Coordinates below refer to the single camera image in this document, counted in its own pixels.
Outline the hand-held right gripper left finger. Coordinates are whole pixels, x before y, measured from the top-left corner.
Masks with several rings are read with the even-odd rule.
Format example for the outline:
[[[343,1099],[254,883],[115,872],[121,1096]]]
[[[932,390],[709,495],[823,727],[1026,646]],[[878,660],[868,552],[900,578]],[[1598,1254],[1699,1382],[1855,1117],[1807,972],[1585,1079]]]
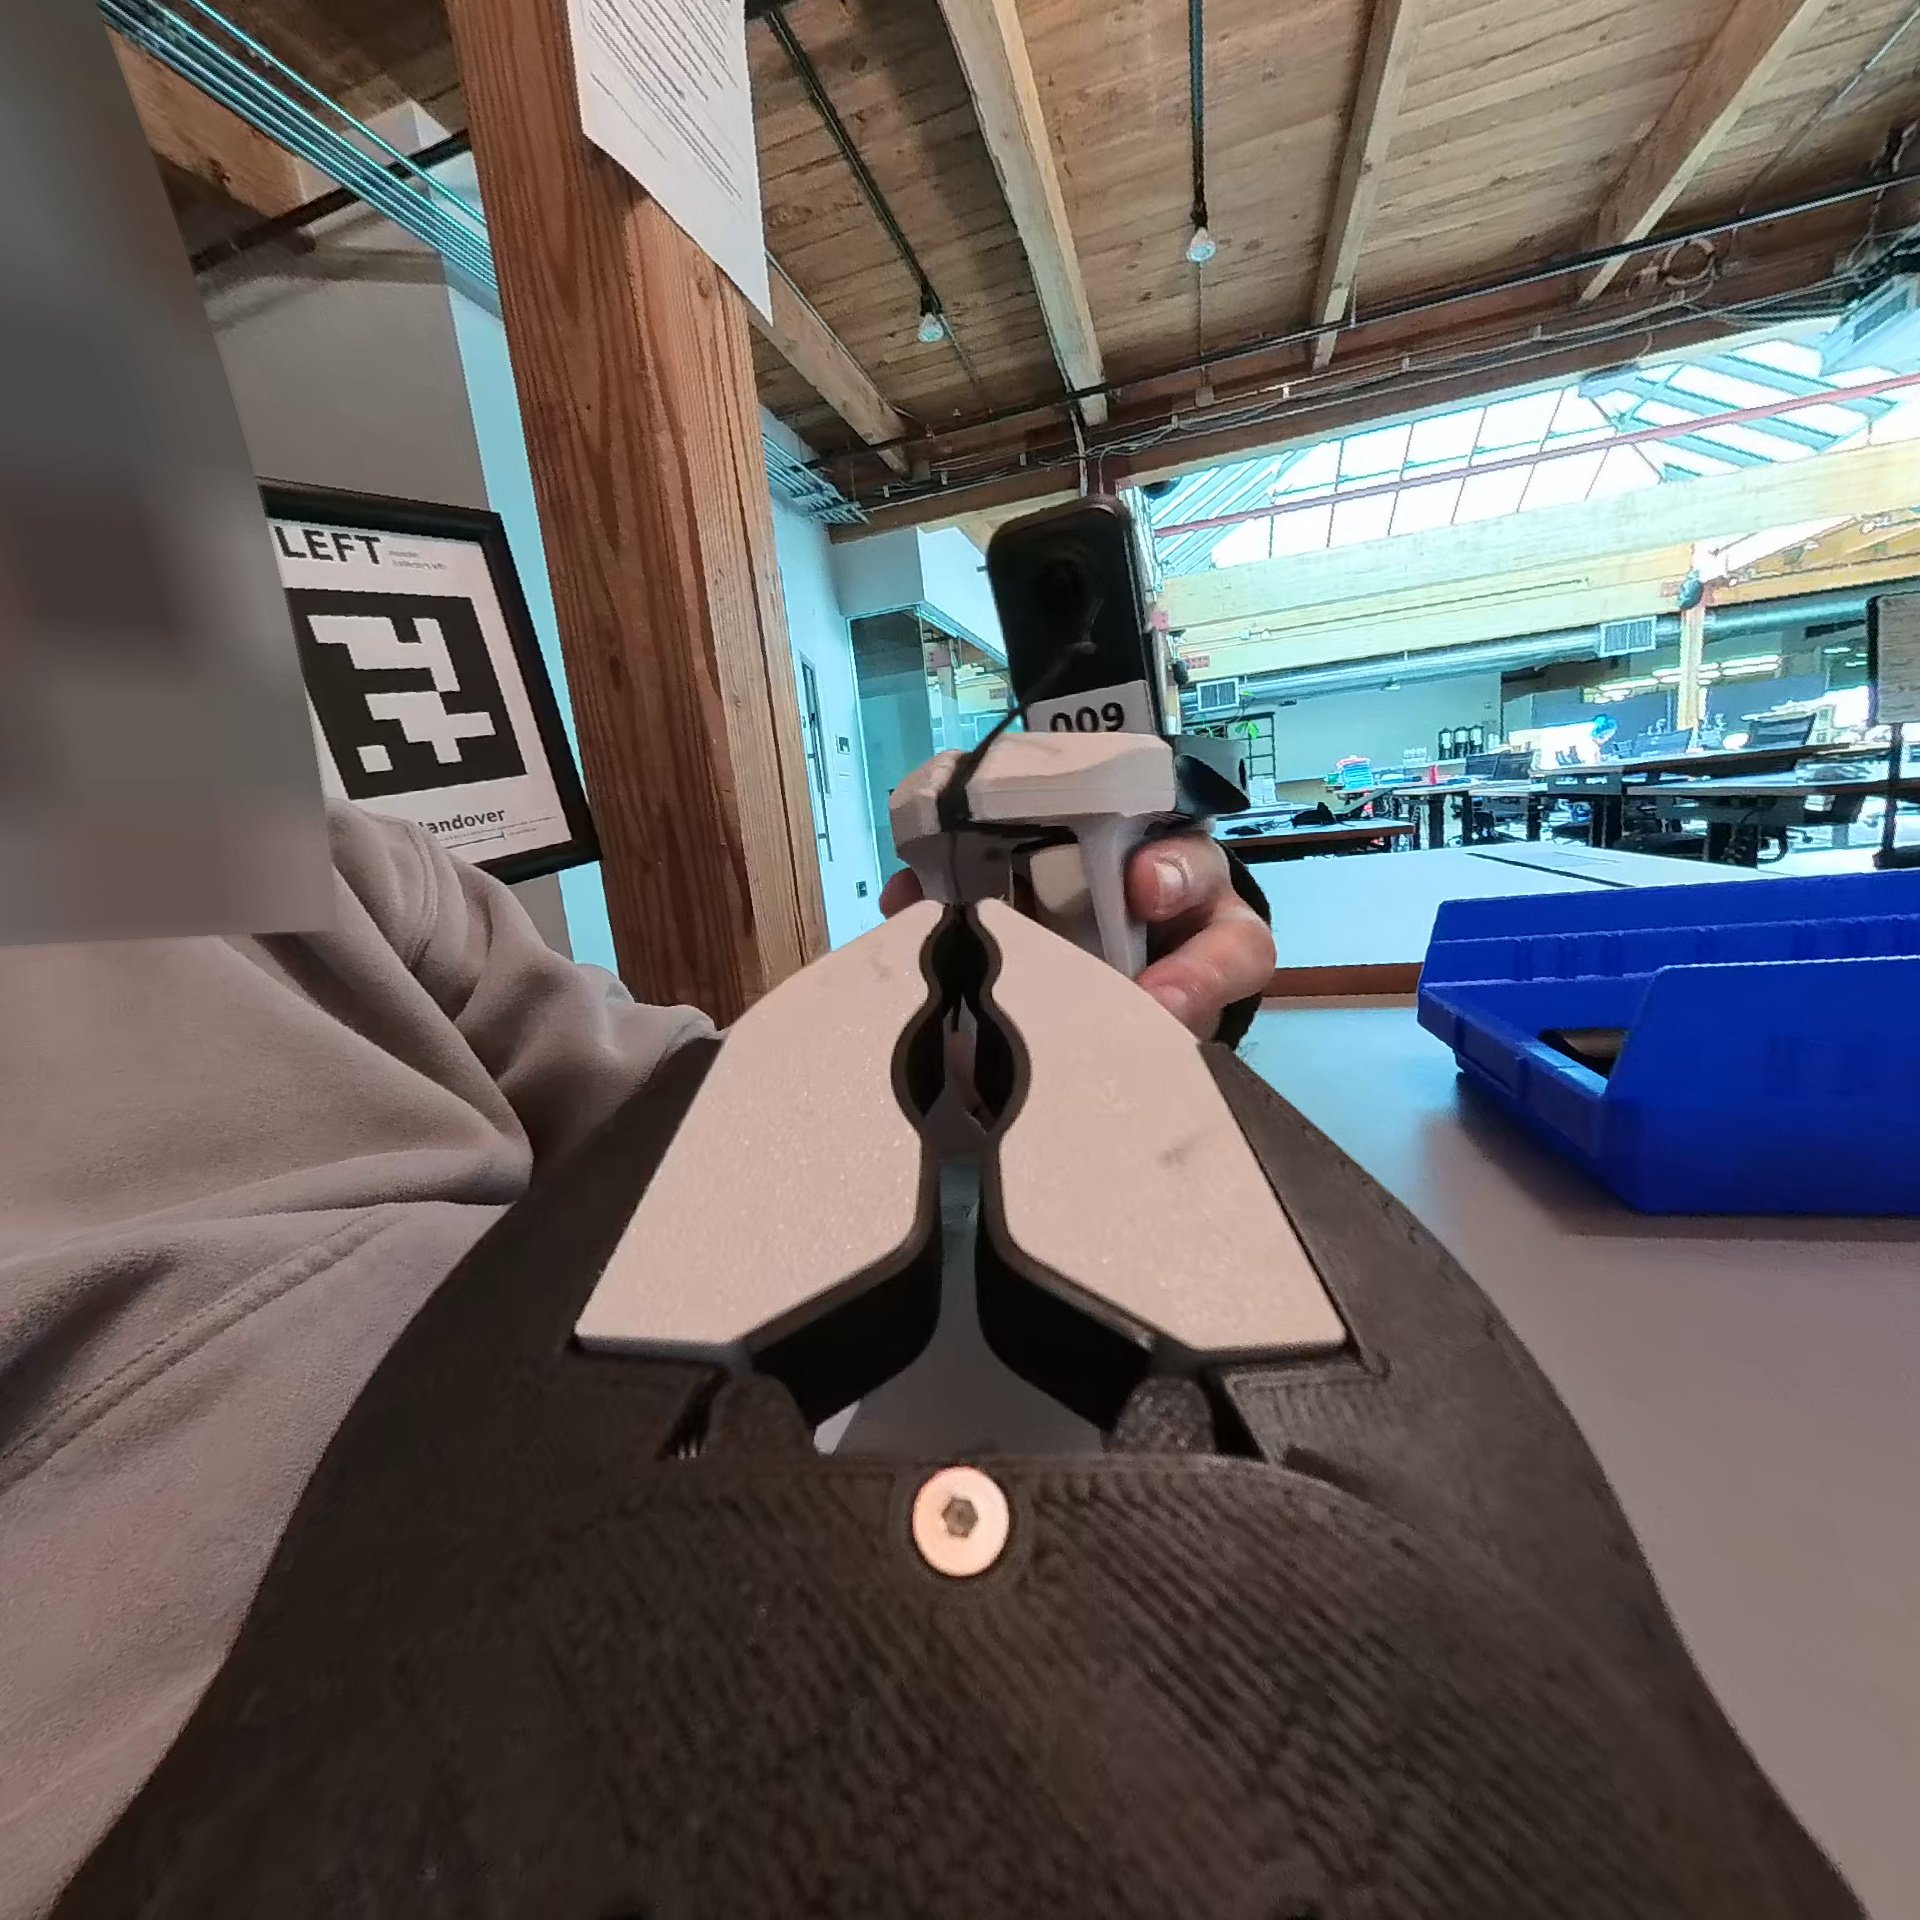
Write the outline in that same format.
[[[596,1355],[775,1378],[809,1423],[867,1398],[940,1323],[940,1158],[913,1058],[937,1034],[914,903],[733,1021],[573,1323]]]

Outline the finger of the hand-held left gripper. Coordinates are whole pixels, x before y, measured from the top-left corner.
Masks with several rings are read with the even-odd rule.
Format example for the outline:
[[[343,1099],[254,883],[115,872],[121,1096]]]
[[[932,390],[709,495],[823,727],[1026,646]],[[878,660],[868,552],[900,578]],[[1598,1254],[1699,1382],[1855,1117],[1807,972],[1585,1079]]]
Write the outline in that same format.
[[[1036,920],[1093,912],[1079,824],[1113,814],[1113,756],[937,756],[892,796],[923,899],[998,899]]]
[[[955,893],[1005,895],[1116,972],[1145,970],[1126,869],[1173,814],[1167,743],[1140,734],[1005,731],[955,773]]]

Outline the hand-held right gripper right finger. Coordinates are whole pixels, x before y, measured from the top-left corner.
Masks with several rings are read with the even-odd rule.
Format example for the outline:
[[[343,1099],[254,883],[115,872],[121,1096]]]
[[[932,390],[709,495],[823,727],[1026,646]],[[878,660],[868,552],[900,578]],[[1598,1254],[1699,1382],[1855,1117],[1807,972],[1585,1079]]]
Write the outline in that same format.
[[[1220,1086],[1237,1060],[1005,903],[977,909],[977,1317],[1094,1429],[1140,1382],[1318,1363],[1351,1330]]]

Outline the person's left forearm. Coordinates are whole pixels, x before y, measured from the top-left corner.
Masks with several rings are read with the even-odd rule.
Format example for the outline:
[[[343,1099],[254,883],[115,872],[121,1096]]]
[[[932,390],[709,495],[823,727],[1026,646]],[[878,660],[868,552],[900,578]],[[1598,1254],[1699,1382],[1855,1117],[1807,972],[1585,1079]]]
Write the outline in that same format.
[[[327,805],[341,926],[307,939],[308,996],[351,1031],[315,1104],[327,1144],[299,1208],[503,1208],[679,1047],[687,1005],[636,1000],[558,956],[515,893],[421,827]]]

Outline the white desk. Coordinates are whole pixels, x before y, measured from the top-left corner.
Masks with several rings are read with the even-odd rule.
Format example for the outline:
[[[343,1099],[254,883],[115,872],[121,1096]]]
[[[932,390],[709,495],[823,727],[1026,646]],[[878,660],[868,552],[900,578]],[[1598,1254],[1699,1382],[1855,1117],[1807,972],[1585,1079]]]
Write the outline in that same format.
[[[1916,1222],[1642,1215],[1463,1086],[1412,1013],[1445,903],[1727,904],[1769,880],[1553,848],[1254,876],[1281,970],[1244,1055],[1491,1293],[1741,1740],[1869,1915],[1916,1915]]]

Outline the person's left hand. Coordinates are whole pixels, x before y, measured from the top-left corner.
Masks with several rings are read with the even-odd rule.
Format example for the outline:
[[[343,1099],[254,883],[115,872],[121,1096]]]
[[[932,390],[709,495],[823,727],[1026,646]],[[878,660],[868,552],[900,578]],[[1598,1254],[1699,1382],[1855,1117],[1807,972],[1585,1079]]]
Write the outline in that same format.
[[[1173,832],[1129,855],[1125,895],[1148,933],[1140,991],[1197,1040],[1237,1048],[1278,965],[1252,876],[1211,836]]]

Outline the glass office partition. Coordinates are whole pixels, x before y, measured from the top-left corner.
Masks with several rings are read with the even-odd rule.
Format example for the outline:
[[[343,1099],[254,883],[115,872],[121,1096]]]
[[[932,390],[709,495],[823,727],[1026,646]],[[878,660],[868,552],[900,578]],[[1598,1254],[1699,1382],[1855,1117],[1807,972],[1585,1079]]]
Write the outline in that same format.
[[[881,880],[890,880],[903,869],[892,796],[908,774],[958,743],[963,714],[953,672],[974,643],[925,605],[859,615],[849,636],[870,835]]]

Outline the wooden pillar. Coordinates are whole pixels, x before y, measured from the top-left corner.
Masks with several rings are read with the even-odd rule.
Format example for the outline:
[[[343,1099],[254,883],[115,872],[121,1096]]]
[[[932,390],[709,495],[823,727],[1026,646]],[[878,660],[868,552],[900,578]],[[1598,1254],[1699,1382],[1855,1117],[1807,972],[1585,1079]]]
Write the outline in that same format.
[[[446,15],[617,970],[731,1023],[827,948],[748,307],[589,143],[566,4]]]

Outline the framed marker sign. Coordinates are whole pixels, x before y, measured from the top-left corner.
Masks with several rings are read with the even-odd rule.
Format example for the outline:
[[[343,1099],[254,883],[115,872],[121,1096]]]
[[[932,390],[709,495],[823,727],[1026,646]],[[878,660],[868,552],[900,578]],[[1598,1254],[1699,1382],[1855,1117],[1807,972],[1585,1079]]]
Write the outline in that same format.
[[[595,864],[503,519],[334,487],[258,491],[327,792],[506,883]]]

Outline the row of office desks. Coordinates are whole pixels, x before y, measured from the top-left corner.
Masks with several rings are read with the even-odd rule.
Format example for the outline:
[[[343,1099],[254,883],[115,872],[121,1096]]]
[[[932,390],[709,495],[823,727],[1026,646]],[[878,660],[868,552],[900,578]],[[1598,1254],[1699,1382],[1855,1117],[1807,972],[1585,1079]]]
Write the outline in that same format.
[[[1815,836],[1849,848],[1871,832],[1871,861],[1916,864],[1916,723],[1835,728],[1835,704],[1753,716],[1684,751],[1581,758],[1573,728],[1555,751],[1499,751],[1373,774],[1356,764],[1314,806],[1225,824],[1249,861],[1318,852],[1589,848],[1686,856],[1741,870],[1785,859]]]

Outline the blue plastic bin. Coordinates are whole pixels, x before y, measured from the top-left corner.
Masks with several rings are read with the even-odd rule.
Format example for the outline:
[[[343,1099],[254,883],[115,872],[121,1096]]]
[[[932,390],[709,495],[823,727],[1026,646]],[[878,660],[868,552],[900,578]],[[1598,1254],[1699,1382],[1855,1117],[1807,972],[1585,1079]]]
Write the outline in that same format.
[[[1636,1212],[1917,1213],[1916,870],[1443,903],[1418,1018]]]

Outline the person's torso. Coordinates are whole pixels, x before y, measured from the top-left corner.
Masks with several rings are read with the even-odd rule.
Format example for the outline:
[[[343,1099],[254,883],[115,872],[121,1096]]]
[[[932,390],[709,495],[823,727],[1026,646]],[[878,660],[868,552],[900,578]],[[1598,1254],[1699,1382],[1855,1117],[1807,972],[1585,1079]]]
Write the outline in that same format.
[[[299,1208],[308,936],[5,956],[5,1915],[179,1740],[303,1484],[508,1207]]]

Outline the white paper notice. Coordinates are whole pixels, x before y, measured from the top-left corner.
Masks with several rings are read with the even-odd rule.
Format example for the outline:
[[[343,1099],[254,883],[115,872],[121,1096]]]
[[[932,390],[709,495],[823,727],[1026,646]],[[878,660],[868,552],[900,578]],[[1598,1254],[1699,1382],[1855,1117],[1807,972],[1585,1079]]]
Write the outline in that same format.
[[[772,318],[741,3],[571,3],[585,138]]]

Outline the grey standing panel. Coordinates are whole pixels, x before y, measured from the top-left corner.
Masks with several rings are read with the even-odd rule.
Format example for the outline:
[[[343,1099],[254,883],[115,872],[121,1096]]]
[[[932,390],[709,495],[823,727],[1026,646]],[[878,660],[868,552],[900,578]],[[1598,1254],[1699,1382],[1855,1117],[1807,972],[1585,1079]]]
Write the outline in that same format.
[[[1868,603],[1865,636],[1869,727],[1886,734],[1883,812],[1875,866],[1881,872],[1895,872],[1917,864],[1917,851],[1898,844],[1900,806],[1905,800],[1916,800],[1916,774],[1907,773],[1907,749],[1917,740],[1917,592],[1876,594]]]

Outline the ceiling projector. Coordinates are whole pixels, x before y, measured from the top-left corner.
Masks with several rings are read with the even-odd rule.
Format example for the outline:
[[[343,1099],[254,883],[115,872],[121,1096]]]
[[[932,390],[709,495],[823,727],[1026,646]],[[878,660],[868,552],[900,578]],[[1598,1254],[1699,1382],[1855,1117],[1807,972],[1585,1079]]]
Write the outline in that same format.
[[[1863,368],[1916,370],[1917,272],[1893,274],[1851,304],[1818,343],[1818,360],[1827,379]]]

